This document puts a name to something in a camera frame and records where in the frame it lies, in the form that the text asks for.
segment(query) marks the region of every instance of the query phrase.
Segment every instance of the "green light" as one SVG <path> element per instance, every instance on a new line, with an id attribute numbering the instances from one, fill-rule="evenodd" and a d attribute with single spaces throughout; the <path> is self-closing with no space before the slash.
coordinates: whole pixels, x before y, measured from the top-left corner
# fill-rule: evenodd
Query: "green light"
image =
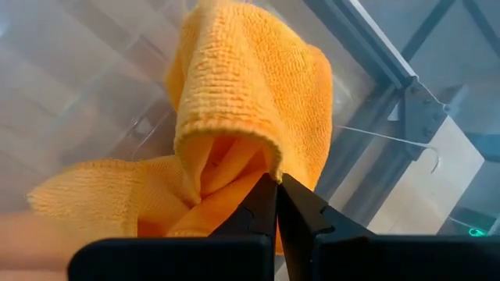
<path id="1" fill-rule="evenodd" d="M 486 233 L 481 229 L 469 229 L 469 235 L 472 237 L 485 237 Z"/>

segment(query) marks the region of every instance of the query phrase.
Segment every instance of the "metal bracket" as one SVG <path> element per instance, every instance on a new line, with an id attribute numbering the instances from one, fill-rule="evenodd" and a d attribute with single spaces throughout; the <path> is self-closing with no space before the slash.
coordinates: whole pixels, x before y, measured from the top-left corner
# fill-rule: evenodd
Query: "metal bracket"
<path id="1" fill-rule="evenodd" d="M 443 105 L 438 103 L 431 93 L 412 76 L 404 90 L 400 116 L 402 136 L 408 141 L 428 144 L 434 137 L 447 114 Z M 424 148 L 407 144 L 406 151 L 413 160 L 417 160 Z"/>

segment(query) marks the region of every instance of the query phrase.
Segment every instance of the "orange towel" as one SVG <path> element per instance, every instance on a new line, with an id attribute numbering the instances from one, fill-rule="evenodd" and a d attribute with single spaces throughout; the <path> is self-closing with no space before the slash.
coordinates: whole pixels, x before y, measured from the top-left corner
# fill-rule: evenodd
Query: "orange towel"
<path id="1" fill-rule="evenodd" d="M 175 155 L 81 163 L 30 203 L 88 241 L 206 237 L 263 173 L 314 188 L 330 147 L 332 83 L 321 51 L 267 11 L 202 1 L 165 82 Z"/>

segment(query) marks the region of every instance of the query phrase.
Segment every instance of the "metal hook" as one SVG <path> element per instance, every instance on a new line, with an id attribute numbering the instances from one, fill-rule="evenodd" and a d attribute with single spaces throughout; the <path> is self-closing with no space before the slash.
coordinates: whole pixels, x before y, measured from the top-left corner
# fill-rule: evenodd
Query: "metal hook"
<path id="1" fill-rule="evenodd" d="M 400 138 L 397 138 L 397 137 L 389 137 L 389 136 L 386 136 L 386 135 L 383 135 L 383 134 L 380 134 L 380 133 L 373 133 L 373 132 L 370 132 L 370 131 L 365 131 L 365 130 L 361 130 L 361 129 L 351 128 L 351 127 L 348 127 L 348 126 L 341 126 L 341 125 L 334 125 L 334 126 L 337 127 L 337 128 L 342 128 L 342 129 L 346 129 L 346 130 L 353 130 L 355 132 L 360 132 L 360 133 L 367 133 L 367 134 L 372 135 L 372 136 L 383 137 L 383 138 L 387 138 L 387 139 L 393 140 L 393 141 L 401 141 L 401 142 L 406 143 L 406 144 L 414 144 L 414 145 L 419 146 L 421 148 L 430 149 L 430 150 L 434 151 L 434 153 L 436 154 L 436 162 L 434 164 L 434 167 L 430 171 L 430 173 L 434 173 L 434 171 L 441 164 L 441 155 L 439 153 L 439 150 L 437 148 L 433 147 L 432 145 L 422 144 L 422 143 L 414 142 L 414 141 L 410 141 L 410 140 L 403 140 L 403 139 L 400 139 Z"/>

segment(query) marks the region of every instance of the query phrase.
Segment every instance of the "microfiber cloth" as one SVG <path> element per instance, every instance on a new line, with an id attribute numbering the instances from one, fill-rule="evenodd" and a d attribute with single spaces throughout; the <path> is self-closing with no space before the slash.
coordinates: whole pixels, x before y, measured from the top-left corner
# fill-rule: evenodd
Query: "microfiber cloth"
<path id="1" fill-rule="evenodd" d="M 165 79 L 175 155 L 80 163 L 29 201 L 88 241 L 206 237 L 263 173 L 314 188 L 330 148 L 332 83 L 321 51 L 267 11 L 200 1 Z"/>

